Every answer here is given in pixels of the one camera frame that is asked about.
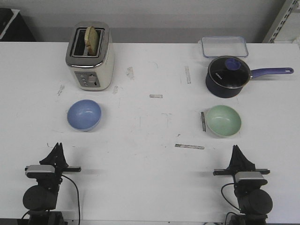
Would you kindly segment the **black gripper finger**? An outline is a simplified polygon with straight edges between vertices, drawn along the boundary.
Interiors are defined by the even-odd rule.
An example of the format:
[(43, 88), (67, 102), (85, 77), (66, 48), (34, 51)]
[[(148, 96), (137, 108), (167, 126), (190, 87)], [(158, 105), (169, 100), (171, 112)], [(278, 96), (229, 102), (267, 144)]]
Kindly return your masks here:
[(255, 166), (254, 163), (252, 163), (245, 157), (245, 155), (242, 153), (238, 145), (236, 145), (236, 157), (237, 157), (237, 164), (239, 166)]
[(229, 167), (235, 167), (236, 164), (237, 164), (237, 145), (234, 145), (232, 147), (232, 156), (231, 156), (231, 159), (230, 159), (230, 163), (229, 163)]
[(60, 159), (60, 164), (67, 164), (65, 156), (64, 156), (64, 150), (63, 150), (62, 143), (59, 144), (59, 159)]
[(56, 158), (58, 157), (58, 151), (59, 143), (57, 142), (49, 155), (45, 158), (46, 162), (55, 162)]

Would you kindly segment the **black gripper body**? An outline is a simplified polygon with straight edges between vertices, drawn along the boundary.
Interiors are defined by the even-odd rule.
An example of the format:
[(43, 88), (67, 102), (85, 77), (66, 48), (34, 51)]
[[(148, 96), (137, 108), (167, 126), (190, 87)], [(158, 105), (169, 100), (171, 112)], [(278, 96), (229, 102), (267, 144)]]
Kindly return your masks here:
[(45, 159), (39, 161), (39, 165), (52, 165), (55, 168), (55, 174), (45, 178), (36, 178), (38, 185), (48, 190), (59, 190), (62, 183), (63, 173), (79, 173), (80, 166), (69, 166), (68, 164), (60, 164), (58, 157), (55, 162), (46, 162)]
[(214, 169), (214, 176), (232, 176), (235, 195), (248, 195), (268, 182), (263, 177), (270, 173), (269, 169), (241, 169), (228, 166), (226, 169)]

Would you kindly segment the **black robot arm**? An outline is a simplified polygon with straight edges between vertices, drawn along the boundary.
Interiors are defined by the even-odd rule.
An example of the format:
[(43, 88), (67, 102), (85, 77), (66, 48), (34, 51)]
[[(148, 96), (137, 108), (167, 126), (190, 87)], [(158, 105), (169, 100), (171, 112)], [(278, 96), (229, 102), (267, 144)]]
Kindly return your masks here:
[(64, 173), (79, 173), (80, 166), (69, 166), (66, 162), (62, 143), (56, 143), (49, 155), (38, 165), (25, 167), (25, 175), (35, 179), (37, 185), (26, 190), (23, 205), (28, 210), (29, 225), (67, 225), (61, 211), (56, 211), (58, 193), (62, 178), (71, 180)]
[[(224, 184), (221, 195), (227, 203), (239, 211), (228, 212), (225, 225), (265, 225), (267, 214), (273, 208), (271, 196), (261, 186), (268, 182), (263, 177), (269, 169), (257, 169), (242, 153), (238, 145), (232, 147), (232, 156), (226, 169), (215, 169), (214, 176), (232, 176), (233, 182)], [(232, 185), (238, 206), (234, 206), (224, 195), (224, 188)]]

